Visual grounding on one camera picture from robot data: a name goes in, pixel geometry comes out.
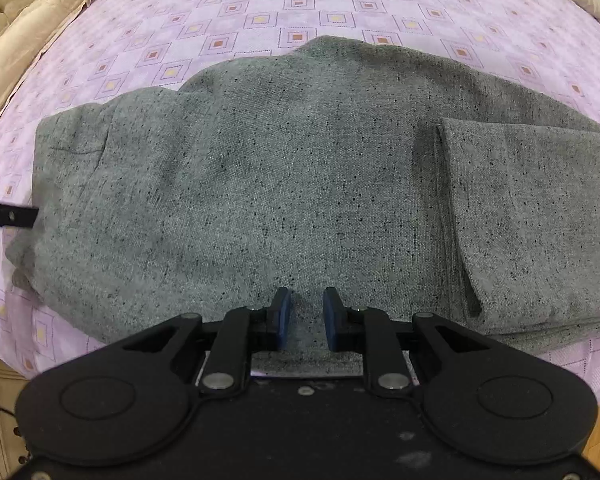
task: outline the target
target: gray speckled fabric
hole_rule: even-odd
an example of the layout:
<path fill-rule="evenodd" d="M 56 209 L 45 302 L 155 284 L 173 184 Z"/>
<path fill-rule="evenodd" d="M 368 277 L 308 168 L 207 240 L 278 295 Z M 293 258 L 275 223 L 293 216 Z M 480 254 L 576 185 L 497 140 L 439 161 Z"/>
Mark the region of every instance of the gray speckled fabric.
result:
<path fill-rule="evenodd" d="M 600 133 L 547 96 L 457 62 L 317 38 L 287 56 L 217 64 L 179 91 L 142 89 L 43 121 L 40 213 L 8 258 L 49 307 L 105 342 L 183 312 L 220 319 L 289 286 L 288 350 L 255 365 L 355 373 L 356 358 L 326 348 L 325 286 L 395 319 L 429 310 L 467 322 L 439 200 L 441 118 Z M 531 327 L 527 310 L 507 308 Z M 490 309 L 488 328 L 502 312 Z M 504 332 L 519 331 L 515 317 Z M 560 330 L 584 336 L 588 321 L 560 319 Z M 511 337 L 533 350 L 562 342 L 542 332 L 533 344 Z"/>
<path fill-rule="evenodd" d="M 448 281 L 468 327 L 600 322 L 600 133 L 453 119 L 439 133 Z"/>

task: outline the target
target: fabric fold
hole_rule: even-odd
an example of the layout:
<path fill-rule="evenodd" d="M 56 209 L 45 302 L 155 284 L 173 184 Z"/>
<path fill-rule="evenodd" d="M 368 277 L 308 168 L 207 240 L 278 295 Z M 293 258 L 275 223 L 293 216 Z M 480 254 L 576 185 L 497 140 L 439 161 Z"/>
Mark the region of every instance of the fabric fold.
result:
<path fill-rule="evenodd" d="M 600 322 L 600 133 L 443 119 L 447 276 L 483 333 Z"/>

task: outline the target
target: patterned bedsheet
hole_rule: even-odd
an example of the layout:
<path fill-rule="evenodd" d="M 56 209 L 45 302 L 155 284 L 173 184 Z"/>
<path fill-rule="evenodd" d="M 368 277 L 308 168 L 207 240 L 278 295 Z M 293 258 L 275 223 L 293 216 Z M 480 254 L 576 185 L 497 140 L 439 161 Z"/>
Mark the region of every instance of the patterned bedsheet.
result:
<path fill-rule="evenodd" d="M 278 56 L 329 34 L 445 56 L 544 92 L 600 122 L 600 24 L 570 0 L 96 0 L 0 118 L 0 201 L 27 203 L 41 118 L 214 63 Z M 0 231 L 0 358 L 27 377 L 100 343 L 11 285 Z M 544 356 L 600 400 L 600 334 Z"/>

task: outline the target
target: bed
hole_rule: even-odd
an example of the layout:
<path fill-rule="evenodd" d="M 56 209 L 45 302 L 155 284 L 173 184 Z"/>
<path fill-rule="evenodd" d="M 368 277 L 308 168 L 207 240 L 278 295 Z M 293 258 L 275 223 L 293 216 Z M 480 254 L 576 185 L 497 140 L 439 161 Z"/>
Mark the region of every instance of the bed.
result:
<path fill-rule="evenodd" d="M 321 35 L 414 48 L 548 94 L 600 123 L 600 22 L 571 0 L 94 0 L 0 117 L 0 202 L 29 203 L 40 119 Z M 0 358 L 25 377 L 102 344 L 11 283 L 0 230 Z M 600 401 L 600 333 L 543 355 Z"/>

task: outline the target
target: metal screw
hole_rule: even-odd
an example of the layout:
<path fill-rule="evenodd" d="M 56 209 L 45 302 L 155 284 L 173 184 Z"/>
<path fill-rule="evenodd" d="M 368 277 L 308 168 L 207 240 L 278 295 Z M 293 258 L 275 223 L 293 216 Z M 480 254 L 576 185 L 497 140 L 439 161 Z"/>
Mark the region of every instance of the metal screw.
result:
<path fill-rule="evenodd" d="M 300 386 L 298 388 L 298 394 L 302 395 L 303 397 L 308 397 L 310 395 L 313 395 L 314 393 L 315 390 L 311 386 Z"/>
<path fill-rule="evenodd" d="M 224 372 L 215 372 L 205 376 L 202 384 L 211 390 L 226 390 L 234 385 L 234 378 Z"/>
<path fill-rule="evenodd" d="M 402 374 L 384 374 L 378 377 L 378 384 L 387 390 L 401 390 L 409 386 L 410 380 Z"/>

